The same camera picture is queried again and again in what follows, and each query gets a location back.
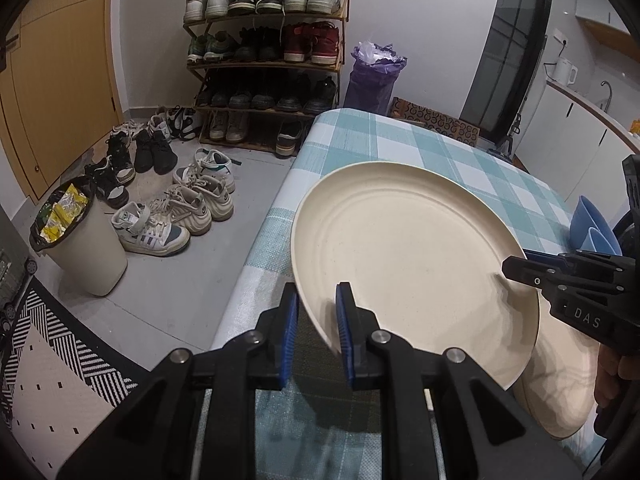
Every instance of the countertop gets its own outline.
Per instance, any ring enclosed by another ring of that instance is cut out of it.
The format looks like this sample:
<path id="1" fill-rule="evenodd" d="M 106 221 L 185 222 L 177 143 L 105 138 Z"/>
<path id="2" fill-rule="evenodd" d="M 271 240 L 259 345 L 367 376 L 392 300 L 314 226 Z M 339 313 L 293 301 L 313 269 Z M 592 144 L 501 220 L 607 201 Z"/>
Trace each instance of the countertop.
<path id="1" fill-rule="evenodd" d="M 634 153 L 640 154 L 640 140 L 636 139 L 630 132 L 628 132 L 622 124 L 604 113 L 595 104 L 587 100 L 582 95 L 574 92 L 564 85 L 561 85 L 553 79 L 547 78 L 546 84 L 566 95 L 573 102 L 579 104 L 589 113 L 596 116 L 607 128 L 614 132 L 628 147 L 630 147 Z"/>

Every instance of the blue bowl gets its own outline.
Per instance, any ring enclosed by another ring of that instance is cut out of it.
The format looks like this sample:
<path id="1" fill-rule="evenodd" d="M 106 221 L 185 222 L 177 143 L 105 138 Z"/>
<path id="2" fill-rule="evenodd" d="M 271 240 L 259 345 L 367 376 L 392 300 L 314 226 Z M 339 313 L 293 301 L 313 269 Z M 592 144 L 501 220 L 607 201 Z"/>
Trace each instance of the blue bowl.
<path id="1" fill-rule="evenodd" d="M 607 225 L 607 221 L 587 197 L 581 196 L 580 200 L 578 200 L 578 205 L 575 207 L 574 217 L 571 218 L 571 226 L 569 227 L 569 245 L 572 249 L 584 249 L 582 244 L 585 243 L 590 227 L 600 231 L 612 250 L 610 254 L 622 256 L 620 244 L 609 225 Z"/>
<path id="2" fill-rule="evenodd" d="M 584 239 L 581 249 L 583 251 L 592 251 L 600 254 L 616 254 L 611 244 L 607 242 L 607 239 L 595 227 L 589 227 L 587 237 Z"/>

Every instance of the tablecloth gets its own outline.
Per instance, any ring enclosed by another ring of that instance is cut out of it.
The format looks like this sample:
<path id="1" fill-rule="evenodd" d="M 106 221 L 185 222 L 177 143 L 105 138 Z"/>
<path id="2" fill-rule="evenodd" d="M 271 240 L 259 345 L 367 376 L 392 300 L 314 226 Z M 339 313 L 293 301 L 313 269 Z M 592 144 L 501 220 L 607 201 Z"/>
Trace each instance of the tablecloth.
<path id="1" fill-rule="evenodd" d="M 417 126 L 351 109 L 320 115 L 292 165 L 247 257 L 212 348 L 255 326 L 278 305 L 293 280 L 293 218 L 306 192 L 333 170 L 391 160 L 434 171 L 483 200 L 523 248 L 568 250 L 570 214 L 538 179 L 480 150 Z M 380 406 L 375 392 L 352 392 L 341 362 L 300 313 L 293 378 L 282 392 L 256 399 L 256 462 L 260 478 L 380 478 Z M 565 443 L 582 461 L 591 436 Z"/>

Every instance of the purple bag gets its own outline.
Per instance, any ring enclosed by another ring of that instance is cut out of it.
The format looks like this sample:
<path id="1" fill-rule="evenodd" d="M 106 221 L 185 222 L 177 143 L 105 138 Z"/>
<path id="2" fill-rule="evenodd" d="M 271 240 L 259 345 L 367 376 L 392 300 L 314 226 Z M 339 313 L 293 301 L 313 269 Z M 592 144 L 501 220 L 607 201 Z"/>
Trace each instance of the purple bag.
<path id="1" fill-rule="evenodd" d="M 357 46 L 351 53 L 356 62 L 342 106 L 386 115 L 394 84 L 400 71 L 406 66 L 406 58 L 398 56 L 391 44 L 383 47 L 376 44 L 376 50 L 387 53 L 393 59 L 380 59 L 367 64 L 361 60 L 360 48 Z"/>

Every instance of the metal screw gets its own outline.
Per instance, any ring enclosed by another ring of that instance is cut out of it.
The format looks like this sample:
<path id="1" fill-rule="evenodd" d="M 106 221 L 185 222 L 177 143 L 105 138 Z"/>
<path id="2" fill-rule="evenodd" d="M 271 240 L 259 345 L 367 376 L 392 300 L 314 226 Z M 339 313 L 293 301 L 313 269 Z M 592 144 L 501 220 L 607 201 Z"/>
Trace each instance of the metal screw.
<path id="1" fill-rule="evenodd" d="M 248 343 L 257 345 L 262 341 L 262 333 L 259 330 L 249 330 L 249 332 L 244 334 L 244 340 Z"/>
<path id="2" fill-rule="evenodd" d="M 376 343 L 384 344 L 391 341 L 391 334 L 386 330 L 376 330 L 375 332 L 371 333 L 371 338 Z"/>
<path id="3" fill-rule="evenodd" d="M 189 360 L 189 351 L 184 348 L 178 348 L 171 352 L 169 359 L 177 365 L 181 365 Z"/>
<path id="4" fill-rule="evenodd" d="M 466 354 L 460 348 L 449 348 L 447 350 L 447 359 L 453 363 L 461 363 L 465 360 Z"/>

